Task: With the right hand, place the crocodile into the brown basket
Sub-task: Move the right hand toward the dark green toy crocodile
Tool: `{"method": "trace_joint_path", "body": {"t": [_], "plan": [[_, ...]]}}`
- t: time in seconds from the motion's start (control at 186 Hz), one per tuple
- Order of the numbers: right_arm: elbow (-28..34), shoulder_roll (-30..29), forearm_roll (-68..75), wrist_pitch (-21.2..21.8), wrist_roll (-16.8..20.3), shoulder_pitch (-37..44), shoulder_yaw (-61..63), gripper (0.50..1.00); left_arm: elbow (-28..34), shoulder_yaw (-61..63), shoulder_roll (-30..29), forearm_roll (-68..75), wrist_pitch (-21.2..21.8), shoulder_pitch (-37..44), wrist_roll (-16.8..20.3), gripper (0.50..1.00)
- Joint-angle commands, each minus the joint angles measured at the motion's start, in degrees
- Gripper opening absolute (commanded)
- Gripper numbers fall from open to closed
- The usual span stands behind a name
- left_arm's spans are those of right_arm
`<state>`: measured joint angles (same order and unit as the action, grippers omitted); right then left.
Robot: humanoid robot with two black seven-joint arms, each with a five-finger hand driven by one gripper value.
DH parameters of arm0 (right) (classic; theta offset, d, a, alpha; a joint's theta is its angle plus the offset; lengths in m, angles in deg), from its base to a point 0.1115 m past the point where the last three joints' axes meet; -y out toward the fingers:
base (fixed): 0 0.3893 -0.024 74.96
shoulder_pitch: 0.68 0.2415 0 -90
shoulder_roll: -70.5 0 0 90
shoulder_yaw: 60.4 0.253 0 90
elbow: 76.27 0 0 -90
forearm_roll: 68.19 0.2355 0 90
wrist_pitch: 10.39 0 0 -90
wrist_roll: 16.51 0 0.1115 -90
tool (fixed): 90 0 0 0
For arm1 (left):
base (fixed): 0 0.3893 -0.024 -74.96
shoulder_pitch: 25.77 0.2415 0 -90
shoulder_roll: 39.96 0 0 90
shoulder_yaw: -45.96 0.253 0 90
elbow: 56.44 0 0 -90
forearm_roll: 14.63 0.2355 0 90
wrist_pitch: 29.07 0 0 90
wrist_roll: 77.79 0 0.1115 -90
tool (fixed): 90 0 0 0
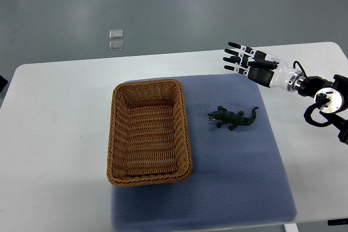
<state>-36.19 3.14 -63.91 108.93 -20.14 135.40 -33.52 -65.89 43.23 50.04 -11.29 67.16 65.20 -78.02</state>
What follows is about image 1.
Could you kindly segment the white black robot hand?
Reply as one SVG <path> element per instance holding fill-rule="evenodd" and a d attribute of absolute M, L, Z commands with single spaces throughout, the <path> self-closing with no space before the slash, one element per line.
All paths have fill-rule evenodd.
<path fill-rule="evenodd" d="M 224 69 L 239 73 L 249 80 L 268 88 L 281 87 L 294 92 L 294 83 L 303 76 L 299 70 L 290 68 L 284 60 L 272 54 L 238 43 L 229 42 L 228 54 L 223 60 Z"/>

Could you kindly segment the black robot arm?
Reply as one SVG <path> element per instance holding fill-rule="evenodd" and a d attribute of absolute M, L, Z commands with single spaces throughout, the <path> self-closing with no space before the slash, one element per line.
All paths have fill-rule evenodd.
<path fill-rule="evenodd" d="M 338 115 L 347 109 L 347 78 L 336 74 L 333 79 L 334 82 L 330 82 L 317 76 L 300 76 L 294 83 L 294 90 L 303 97 L 314 99 L 314 103 L 303 114 L 305 121 L 319 128 L 335 126 L 339 130 L 339 141 L 347 144 L 347 120 Z M 320 123 L 312 118 L 315 110 L 326 122 Z"/>

